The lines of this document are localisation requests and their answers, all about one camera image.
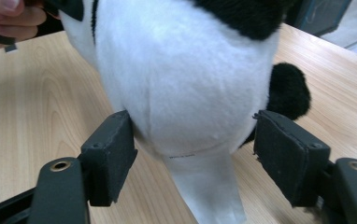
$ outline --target white plush body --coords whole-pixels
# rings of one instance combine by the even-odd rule
[[[254,41],[187,0],[100,0],[83,22],[62,16],[72,44],[100,72],[115,111],[154,156],[234,152],[267,103],[278,35]]]

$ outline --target light wood surface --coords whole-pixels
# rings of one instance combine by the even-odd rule
[[[112,113],[97,73],[65,33],[0,50],[0,202],[36,184],[48,161],[77,157],[82,143]],[[357,159],[357,55],[282,27],[276,62],[307,74],[312,109],[298,123],[332,148],[331,160]],[[252,155],[233,155],[248,223],[319,223],[292,209]],[[164,165],[140,152],[117,204],[92,208],[93,223],[195,223]]]

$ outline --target panda plush toy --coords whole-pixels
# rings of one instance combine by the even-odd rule
[[[301,71],[273,65],[294,1],[71,2],[83,14],[60,12],[69,40],[128,111],[139,149],[165,163],[199,223],[243,223],[230,155],[254,137],[252,116],[309,108]]]

